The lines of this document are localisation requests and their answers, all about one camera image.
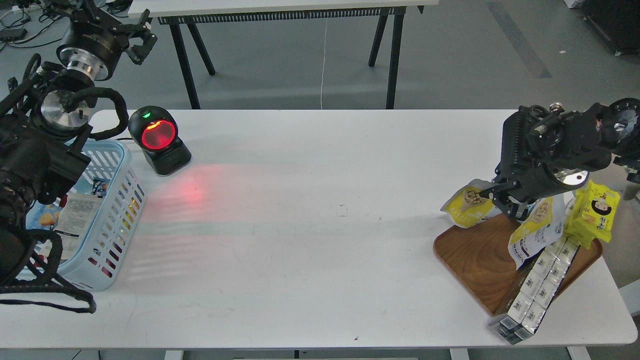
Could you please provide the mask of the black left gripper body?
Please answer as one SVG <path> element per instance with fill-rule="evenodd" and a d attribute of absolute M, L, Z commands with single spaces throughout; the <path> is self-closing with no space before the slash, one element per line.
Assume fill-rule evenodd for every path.
<path fill-rule="evenodd" d="M 99 20 L 87 17 L 70 18 L 70 27 L 62 37 L 55 54 L 65 66 L 73 55 L 87 55 L 93 59 L 96 81 L 109 80 L 123 53 L 114 28 L 121 23 L 109 14 L 100 14 Z"/>

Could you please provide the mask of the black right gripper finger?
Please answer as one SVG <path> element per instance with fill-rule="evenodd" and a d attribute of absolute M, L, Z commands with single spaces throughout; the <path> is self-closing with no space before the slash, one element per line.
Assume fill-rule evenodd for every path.
<path fill-rule="evenodd" d="M 518 180 L 506 180 L 504 182 L 495 182 L 487 189 L 480 191 L 479 195 L 486 199 L 508 199 L 521 201 L 519 191 L 521 183 Z"/>
<path fill-rule="evenodd" d="M 500 198 L 500 210 L 506 216 L 517 221 L 525 221 L 533 209 L 533 202 L 519 202 L 510 197 Z"/>

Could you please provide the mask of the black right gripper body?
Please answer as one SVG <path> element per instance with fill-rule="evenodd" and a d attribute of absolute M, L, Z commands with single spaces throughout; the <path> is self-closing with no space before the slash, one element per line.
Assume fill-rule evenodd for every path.
<path fill-rule="evenodd" d="M 521 106 L 502 125 L 502 150 L 493 183 L 517 180 L 519 202 L 535 202 L 582 187 L 605 169 L 611 152 L 601 143 L 608 107 L 587 111 Z"/>

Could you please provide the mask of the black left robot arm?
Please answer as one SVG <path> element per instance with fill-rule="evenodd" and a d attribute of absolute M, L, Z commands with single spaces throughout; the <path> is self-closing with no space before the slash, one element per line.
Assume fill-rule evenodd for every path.
<path fill-rule="evenodd" d="M 103 141 L 128 125 L 123 96 L 97 87 L 110 79 L 121 55 L 141 64 L 157 36 L 149 10 L 137 23 L 120 23 L 84 3 L 57 50 L 57 63 L 34 54 L 21 84 L 1 101 L 1 292 L 58 293 L 84 301 L 75 313 L 94 313 L 93 296 L 58 273 L 62 239 L 28 229 L 34 203 L 50 204 L 77 183 L 90 163 L 88 139 Z"/>

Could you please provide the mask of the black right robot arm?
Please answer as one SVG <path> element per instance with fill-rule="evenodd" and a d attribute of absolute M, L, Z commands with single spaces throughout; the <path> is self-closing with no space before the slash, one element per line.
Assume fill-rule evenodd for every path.
<path fill-rule="evenodd" d="M 584 186 L 610 164 L 639 182 L 639 100 L 596 103 L 583 112 L 555 103 L 522 105 L 505 119 L 492 185 L 480 192 L 508 217 L 525 220 L 535 201 Z"/>

